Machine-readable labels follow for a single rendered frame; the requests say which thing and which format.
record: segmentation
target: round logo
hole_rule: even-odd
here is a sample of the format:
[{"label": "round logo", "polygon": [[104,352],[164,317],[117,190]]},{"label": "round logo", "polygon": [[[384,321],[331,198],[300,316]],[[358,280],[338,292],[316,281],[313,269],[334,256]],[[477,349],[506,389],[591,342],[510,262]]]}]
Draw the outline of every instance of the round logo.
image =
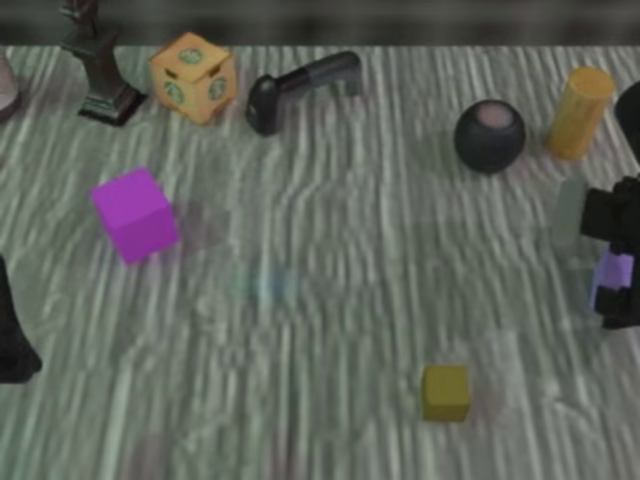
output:
[{"label": "round logo", "polygon": [[182,93],[182,89],[175,83],[165,82],[164,91],[167,92],[171,101],[176,105],[184,103],[184,93]]},{"label": "round logo", "polygon": [[185,48],[178,54],[178,58],[182,63],[187,65],[196,65],[202,61],[204,55],[197,48]]},{"label": "round logo", "polygon": [[227,90],[227,79],[224,77],[216,78],[211,85],[209,85],[209,100],[215,102],[220,100]]}]

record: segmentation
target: purple cube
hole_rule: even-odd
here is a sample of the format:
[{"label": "purple cube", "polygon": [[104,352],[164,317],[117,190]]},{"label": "purple cube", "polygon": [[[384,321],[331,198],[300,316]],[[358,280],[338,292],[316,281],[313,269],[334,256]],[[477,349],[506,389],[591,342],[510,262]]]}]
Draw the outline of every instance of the purple cube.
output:
[{"label": "purple cube", "polygon": [[127,265],[180,237],[169,200],[144,167],[93,188],[91,200]]},{"label": "purple cube", "polygon": [[598,287],[607,287],[614,290],[627,288],[631,286],[632,273],[633,257],[630,255],[614,255],[607,248],[593,273],[590,298],[591,308],[595,307]]}]

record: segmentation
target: black sphere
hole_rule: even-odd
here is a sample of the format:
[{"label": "black sphere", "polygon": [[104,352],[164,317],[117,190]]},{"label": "black sphere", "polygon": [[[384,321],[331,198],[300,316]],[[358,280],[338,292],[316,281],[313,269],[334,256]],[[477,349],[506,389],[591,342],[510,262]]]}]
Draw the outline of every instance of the black sphere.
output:
[{"label": "black sphere", "polygon": [[527,139],[518,111],[501,100],[483,100],[464,111],[454,133],[460,160],[476,172],[493,174],[509,167]]}]

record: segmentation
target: yellow cylinder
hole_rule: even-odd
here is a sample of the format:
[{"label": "yellow cylinder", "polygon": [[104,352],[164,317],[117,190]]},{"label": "yellow cylinder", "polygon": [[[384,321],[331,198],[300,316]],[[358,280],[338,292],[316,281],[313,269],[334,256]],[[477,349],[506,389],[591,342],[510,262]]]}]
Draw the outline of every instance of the yellow cylinder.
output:
[{"label": "yellow cylinder", "polygon": [[611,76],[599,68],[571,72],[546,142],[554,156],[578,160],[587,153],[615,88]]}]

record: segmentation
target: wooden floor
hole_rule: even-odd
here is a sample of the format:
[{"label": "wooden floor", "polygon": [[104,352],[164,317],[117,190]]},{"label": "wooden floor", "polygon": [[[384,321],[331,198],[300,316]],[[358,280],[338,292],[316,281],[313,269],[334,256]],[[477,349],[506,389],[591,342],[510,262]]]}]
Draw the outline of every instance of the wooden floor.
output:
[{"label": "wooden floor", "polygon": [[[362,48],[366,92],[319,91],[269,140],[259,74],[327,50],[236,49],[238,101],[207,127],[146,103],[123,129],[75,116],[54,48],[12,48],[26,100],[0,126],[0,248],[45,363],[0,387],[2,480],[635,480],[639,341],[589,313],[602,248],[550,246],[573,174],[636,172],[611,112],[582,162],[539,147],[571,67],[640,79],[640,48]],[[153,49],[119,51],[149,91]],[[500,97],[530,141],[481,178],[451,132]],[[147,166],[180,245],[126,268],[88,191]],[[421,369],[469,366],[461,425],[423,423]]]}]

